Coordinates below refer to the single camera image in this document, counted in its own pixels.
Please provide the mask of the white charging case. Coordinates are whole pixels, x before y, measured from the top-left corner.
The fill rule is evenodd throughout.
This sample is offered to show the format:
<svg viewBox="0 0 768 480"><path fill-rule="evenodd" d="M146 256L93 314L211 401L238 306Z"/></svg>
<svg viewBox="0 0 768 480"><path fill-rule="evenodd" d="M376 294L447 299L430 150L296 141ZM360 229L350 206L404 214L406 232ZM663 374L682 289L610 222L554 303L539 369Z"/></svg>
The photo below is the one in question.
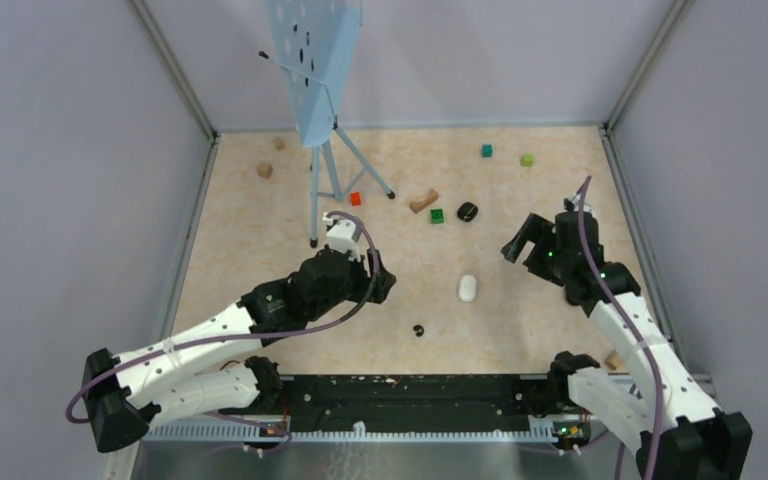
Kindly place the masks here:
<svg viewBox="0 0 768 480"><path fill-rule="evenodd" d="M464 303L471 303L475 300L477 295L478 281L474 275L465 274L459 281L457 286L457 297Z"/></svg>

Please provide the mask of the black earbud charging case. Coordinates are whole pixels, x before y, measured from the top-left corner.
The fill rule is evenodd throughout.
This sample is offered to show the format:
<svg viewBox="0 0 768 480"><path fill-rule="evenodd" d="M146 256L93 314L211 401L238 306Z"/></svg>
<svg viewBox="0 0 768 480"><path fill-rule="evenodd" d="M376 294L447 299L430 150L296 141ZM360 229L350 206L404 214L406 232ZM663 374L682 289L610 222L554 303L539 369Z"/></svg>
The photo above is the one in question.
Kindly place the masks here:
<svg viewBox="0 0 768 480"><path fill-rule="evenodd" d="M459 220L469 223L472 222L479 212L479 207L472 202L464 202L461 204L456 212L456 216Z"/></svg>

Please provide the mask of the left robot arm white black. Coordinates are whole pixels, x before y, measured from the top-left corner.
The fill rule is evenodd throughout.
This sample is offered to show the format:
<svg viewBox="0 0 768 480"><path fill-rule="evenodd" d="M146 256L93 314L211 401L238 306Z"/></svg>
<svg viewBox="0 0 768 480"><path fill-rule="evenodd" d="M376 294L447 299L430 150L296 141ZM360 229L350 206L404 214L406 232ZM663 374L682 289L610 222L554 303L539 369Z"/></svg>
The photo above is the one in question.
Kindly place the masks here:
<svg viewBox="0 0 768 480"><path fill-rule="evenodd" d="M277 366L258 350L318 331L316 321L345 303L381 304L397 277L380 253L324 248L285 278L256 286L204 322L143 348L103 348L85 360L79 400L100 453L141 440L151 429L222 409L268 413L279 404Z"/></svg>

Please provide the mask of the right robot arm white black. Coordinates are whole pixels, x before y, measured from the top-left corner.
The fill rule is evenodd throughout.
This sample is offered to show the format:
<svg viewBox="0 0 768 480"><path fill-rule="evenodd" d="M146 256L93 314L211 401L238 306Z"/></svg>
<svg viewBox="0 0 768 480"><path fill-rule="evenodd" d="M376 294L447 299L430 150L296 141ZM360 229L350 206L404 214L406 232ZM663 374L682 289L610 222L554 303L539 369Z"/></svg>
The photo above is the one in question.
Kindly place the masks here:
<svg viewBox="0 0 768 480"><path fill-rule="evenodd" d="M753 435L748 420L725 412L687 370L629 269L605 261L593 215L564 211L548 220L532 213L501 253L514 263L528 243L528 272L563 289L632 381L623 387L591 356L560 352L548 373L549 404L599 418L633 454L644 479L740 478Z"/></svg>

